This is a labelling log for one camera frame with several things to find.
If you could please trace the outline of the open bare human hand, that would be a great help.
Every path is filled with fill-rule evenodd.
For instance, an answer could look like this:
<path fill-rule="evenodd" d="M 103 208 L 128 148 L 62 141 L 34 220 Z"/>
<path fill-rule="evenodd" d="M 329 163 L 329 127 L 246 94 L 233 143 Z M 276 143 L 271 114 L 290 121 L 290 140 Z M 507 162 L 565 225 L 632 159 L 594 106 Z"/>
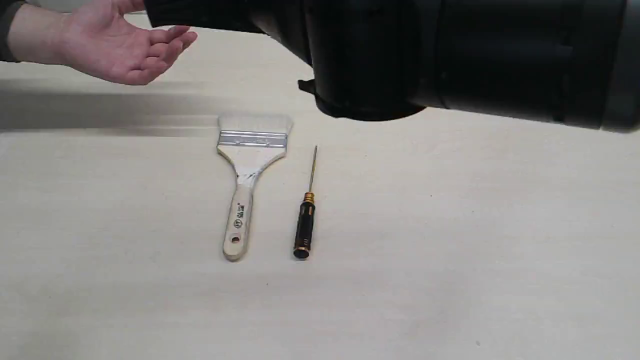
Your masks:
<path fill-rule="evenodd" d="M 197 39 L 188 26 L 144 29 L 126 14 L 142 0 L 93 0 L 67 14 L 55 45 L 62 65 L 121 85 L 147 85 L 166 73 Z"/>

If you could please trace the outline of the black sleeved forearm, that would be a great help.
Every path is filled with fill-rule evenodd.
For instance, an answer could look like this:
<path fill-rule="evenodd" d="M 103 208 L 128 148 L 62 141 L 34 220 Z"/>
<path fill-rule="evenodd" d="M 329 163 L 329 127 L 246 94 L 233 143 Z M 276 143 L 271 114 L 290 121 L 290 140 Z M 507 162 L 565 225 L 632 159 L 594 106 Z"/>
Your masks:
<path fill-rule="evenodd" d="M 60 41 L 68 13 L 59 13 L 23 0 L 0 5 L 0 59 L 5 63 L 62 65 Z"/>

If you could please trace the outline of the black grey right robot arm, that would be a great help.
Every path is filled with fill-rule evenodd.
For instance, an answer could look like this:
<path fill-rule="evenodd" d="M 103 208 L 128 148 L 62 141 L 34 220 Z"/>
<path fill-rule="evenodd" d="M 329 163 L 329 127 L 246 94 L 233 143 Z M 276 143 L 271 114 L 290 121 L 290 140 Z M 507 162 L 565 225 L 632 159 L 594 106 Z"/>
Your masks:
<path fill-rule="evenodd" d="M 639 129 L 637 0 L 146 0 L 153 27 L 264 34 L 330 117 L 428 107 Z"/>

